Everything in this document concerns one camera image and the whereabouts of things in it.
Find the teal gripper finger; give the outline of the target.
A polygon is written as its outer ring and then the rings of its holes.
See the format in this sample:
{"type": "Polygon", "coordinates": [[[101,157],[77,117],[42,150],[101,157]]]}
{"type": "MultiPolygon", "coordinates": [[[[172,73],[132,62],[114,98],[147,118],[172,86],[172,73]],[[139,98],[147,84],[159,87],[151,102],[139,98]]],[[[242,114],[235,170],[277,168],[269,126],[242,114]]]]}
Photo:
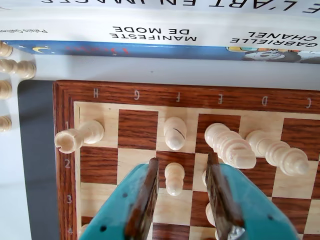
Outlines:
{"type": "Polygon", "coordinates": [[[297,240],[289,218],[239,169],[209,152],[205,183],[220,240],[297,240]]]}
{"type": "Polygon", "coordinates": [[[81,240],[146,240],[159,192],[159,160],[135,166],[90,221],[81,240]]]}

